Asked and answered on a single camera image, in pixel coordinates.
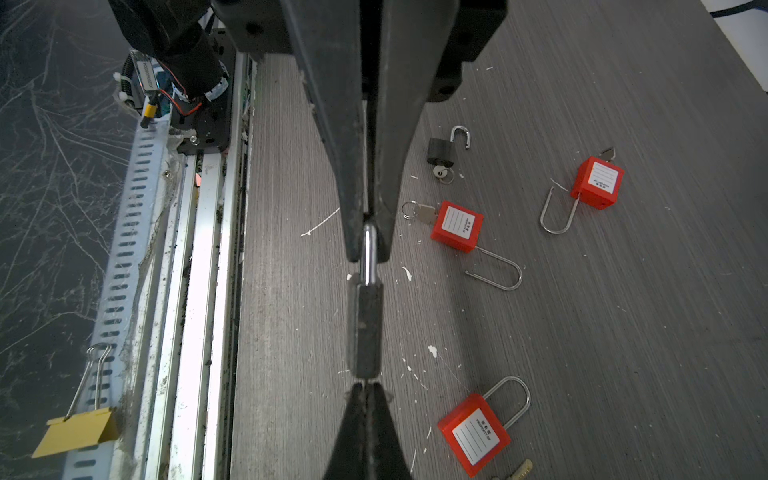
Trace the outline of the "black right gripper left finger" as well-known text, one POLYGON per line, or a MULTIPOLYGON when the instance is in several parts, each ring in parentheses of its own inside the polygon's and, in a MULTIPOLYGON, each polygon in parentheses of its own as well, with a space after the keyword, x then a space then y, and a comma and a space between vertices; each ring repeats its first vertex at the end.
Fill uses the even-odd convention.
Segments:
POLYGON ((366 414, 365 385, 355 383, 347 396, 341 425, 323 479, 365 478, 366 414))

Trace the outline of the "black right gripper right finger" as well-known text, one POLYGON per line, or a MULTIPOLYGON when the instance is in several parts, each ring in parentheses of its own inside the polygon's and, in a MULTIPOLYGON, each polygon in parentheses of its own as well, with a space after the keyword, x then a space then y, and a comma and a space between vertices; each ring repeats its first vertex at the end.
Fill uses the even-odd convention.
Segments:
POLYGON ((367 478, 412 478, 380 383, 367 385, 367 478))

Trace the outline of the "red padlock long shackle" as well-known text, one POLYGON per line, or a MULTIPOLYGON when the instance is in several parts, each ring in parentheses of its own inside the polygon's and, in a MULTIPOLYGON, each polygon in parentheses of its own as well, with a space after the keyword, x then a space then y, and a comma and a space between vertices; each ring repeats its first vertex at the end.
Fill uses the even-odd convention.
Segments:
POLYGON ((509 429, 528 412, 531 403, 528 385, 521 378, 510 375, 482 395, 471 393, 438 422, 438 430, 469 478, 474 478, 510 444, 509 429), (488 399, 508 383, 522 388, 525 401, 510 419, 501 421, 488 399))

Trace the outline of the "silver brass key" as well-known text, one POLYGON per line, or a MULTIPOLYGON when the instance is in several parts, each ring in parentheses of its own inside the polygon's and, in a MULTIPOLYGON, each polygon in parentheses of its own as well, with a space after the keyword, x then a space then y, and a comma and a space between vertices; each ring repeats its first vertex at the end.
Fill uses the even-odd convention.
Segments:
POLYGON ((494 474, 490 477, 491 480, 525 480, 534 468, 534 464, 531 459, 525 459, 513 472, 508 472, 504 475, 494 474))

